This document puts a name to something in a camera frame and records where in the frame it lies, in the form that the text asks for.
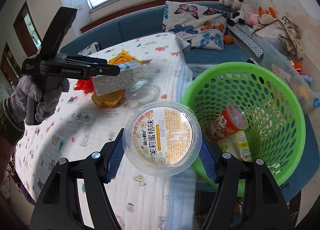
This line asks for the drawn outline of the grey knit gloved hand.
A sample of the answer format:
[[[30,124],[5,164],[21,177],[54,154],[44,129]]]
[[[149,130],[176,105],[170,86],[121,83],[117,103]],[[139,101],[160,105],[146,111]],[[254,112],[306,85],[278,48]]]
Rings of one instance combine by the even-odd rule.
[[[59,102],[61,94],[69,91],[69,80],[64,78],[56,88],[43,94],[30,76],[23,76],[10,96],[11,112],[17,122],[27,117],[27,98],[37,103],[35,119],[41,123],[52,116]]]

